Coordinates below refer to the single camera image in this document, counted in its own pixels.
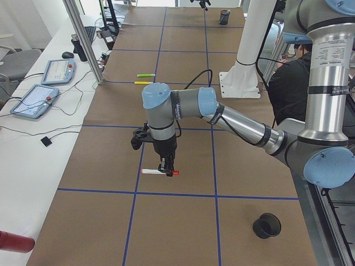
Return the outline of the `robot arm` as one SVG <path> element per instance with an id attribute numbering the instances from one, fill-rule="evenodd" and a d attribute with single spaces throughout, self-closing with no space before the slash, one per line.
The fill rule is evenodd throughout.
<path id="1" fill-rule="evenodd" d="M 200 117 L 263 148 L 308 182 L 335 188 L 354 175 L 354 154 L 342 131 L 354 40 L 353 1 L 288 1 L 285 33 L 307 34 L 313 43 L 304 122 L 286 119 L 278 129 L 250 119 L 216 98 L 213 88 L 171 90 L 152 83 L 142 91 L 147 141 L 160 155 L 158 170 L 173 174 L 174 121 Z"/>

